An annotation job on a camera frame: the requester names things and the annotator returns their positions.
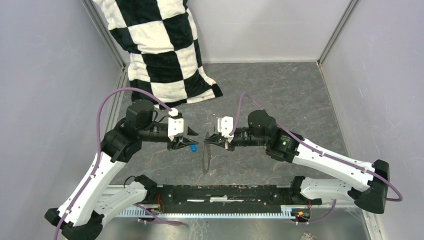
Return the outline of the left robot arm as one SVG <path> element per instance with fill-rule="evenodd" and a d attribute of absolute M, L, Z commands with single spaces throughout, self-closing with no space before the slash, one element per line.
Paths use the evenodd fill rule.
<path fill-rule="evenodd" d="M 171 110 L 167 123 L 158 122 L 157 115 L 151 101 L 136 100 L 127 108 L 125 117 L 104 135 L 100 151 L 72 195 L 44 216 L 57 233 L 67 240 L 94 240 L 111 219 L 130 206 L 156 200 L 154 182 L 143 175 L 108 199 L 100 198 L 111 180 L 141 150 L 143 142 L 166 143 L 168 150 L 197 144 L 188 138 L 197 136 L 197 132 L 186 125 L 177 109 Z"/>

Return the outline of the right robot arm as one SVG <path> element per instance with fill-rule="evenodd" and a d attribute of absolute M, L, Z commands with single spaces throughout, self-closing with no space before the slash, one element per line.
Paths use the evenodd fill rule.
<path fill-rule="evenodd" d="M 236 147 L 265 147 L 273 160 L 306 166 L 331 176 L 314 179 L 296 176 L 291 182 L 289 199 L 295 204 L 307 200 L 344 200 L 362 210 L 383 214 L 388 200 L 390 165 L 353 159 L 325 149 L 301 135 L 284 130 L 265 110 L 255 110 L 247 117 L 247 127 L 231 123 L 232 117 L 217 120 L 217 133 L 204 140 L 206 144 L 234 151 Z"/>

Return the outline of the metal key organizer plate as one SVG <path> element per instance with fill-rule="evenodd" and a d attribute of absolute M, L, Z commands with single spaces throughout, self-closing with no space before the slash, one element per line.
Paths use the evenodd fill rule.
<path fill-rule="evenodd" d="M 205 133 L 205 139 L 203 141 L 203 154 L 202 154 L 202 170 L 204 174 L 207 174 L 210 170 L 211 159 L 212 159 L 212 147 L 210 144 L 206 143 L 206 139 L 210 137 L 210 133 Z"/>

